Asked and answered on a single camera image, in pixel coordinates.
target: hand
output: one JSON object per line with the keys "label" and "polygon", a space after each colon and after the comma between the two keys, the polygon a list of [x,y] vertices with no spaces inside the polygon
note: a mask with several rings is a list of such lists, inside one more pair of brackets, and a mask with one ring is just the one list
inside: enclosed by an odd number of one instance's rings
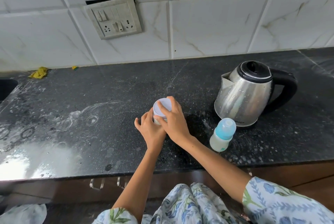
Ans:
{"label": "hand", "polygon": [[138,118],[135,119],[135,127],[144,137],[147,150],[159,154],[166,137],[166,132],[161,125],[153,123],[152,116],[153,107],[142,116],[141,125],[138,122]]}
{"label": "hand", "polygon": [[166,133],[177,145],[182,141],[192,138],[189,133],[186,119],[184,118],[181,105],[172,97],[167,97],[172,102],[172,110],[167,110],[160,101],[158,106],[161,112],[166,116],[167,122],[160,116],[155,115],[154,118],[159,121]]}

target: sink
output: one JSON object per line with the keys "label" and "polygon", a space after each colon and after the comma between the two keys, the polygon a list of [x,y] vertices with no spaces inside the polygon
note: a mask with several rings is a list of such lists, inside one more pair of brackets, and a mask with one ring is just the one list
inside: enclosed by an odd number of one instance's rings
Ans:
{"label": "sink", "polygon": [[0,104],[15,89],[18,82],[13,79],[0,79]]}

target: power socket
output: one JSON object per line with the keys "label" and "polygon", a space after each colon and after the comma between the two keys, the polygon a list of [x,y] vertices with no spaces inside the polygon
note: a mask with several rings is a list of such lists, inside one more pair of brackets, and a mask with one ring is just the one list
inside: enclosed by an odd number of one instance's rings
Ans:
{"label": "power socket", "polygon": [[101,39],[142,32],[134,0],[110,0],[85,9]]}

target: sleeve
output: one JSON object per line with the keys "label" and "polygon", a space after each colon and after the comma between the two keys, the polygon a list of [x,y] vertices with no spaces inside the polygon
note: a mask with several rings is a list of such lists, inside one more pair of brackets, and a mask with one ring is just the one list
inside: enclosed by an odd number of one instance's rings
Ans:
{"label": "sleeve", "polygon": [[258,177],[246,185],[242,204],[253,223],[334,223],[334,214],[319,202]]}
{"label": "sleeve", "polygon": [[114,208],[103,211],[94,220],[93,224],[137,224],[136,218],[125,208]]}

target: left hand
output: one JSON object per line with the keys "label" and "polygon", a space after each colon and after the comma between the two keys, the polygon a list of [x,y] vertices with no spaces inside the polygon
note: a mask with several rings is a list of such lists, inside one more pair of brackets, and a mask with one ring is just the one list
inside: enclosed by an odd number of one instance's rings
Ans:
{"label": "left hand", "polygon": [[166,132],[161,125],[153,122],[153,107],[146,112],[141,118],[141,125],[138,118],[135,120],[135,127],[144,137],[148,151],[160,153],[164,143]]}

